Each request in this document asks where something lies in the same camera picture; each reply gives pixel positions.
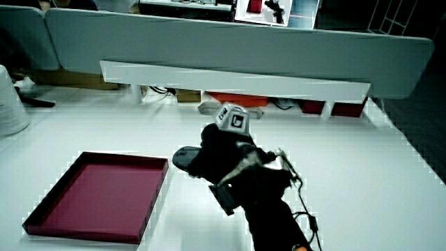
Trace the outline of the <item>person's right hand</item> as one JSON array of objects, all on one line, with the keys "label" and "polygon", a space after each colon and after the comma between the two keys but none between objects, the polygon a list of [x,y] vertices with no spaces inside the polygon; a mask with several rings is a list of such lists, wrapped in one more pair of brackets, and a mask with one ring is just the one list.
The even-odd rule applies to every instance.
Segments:
[{"label": "person's right hand", "polygon": [[211,182],[210,191],[227,215],[242,206],[274,211],[291,185],[291,170],[281,151],[264,151],[249,133],[248,111],[224,103],[201,133],[201,147],[187,166]]}]

